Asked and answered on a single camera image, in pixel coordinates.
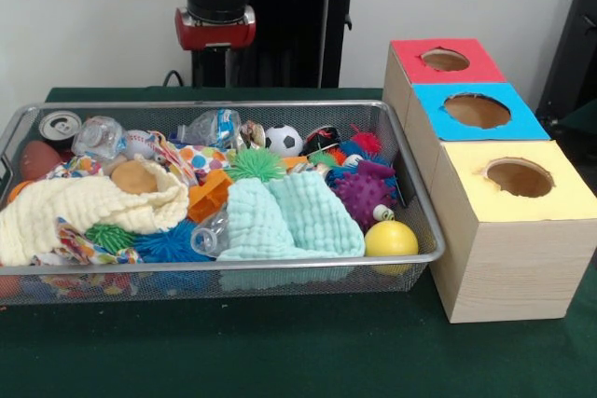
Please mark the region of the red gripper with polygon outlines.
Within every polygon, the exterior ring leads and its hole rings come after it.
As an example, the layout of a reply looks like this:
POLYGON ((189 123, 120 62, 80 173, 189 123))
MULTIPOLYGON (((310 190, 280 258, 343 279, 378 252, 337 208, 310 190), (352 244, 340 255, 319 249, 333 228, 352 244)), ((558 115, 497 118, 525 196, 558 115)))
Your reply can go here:
POLYGON ((175 11, 174 24, 178 42, 187 51, 247 48, 253 43, 257 31, 255 11, 250 6, 245 8, 241 19, 230 23, 202 21, 181 7, 175 11))

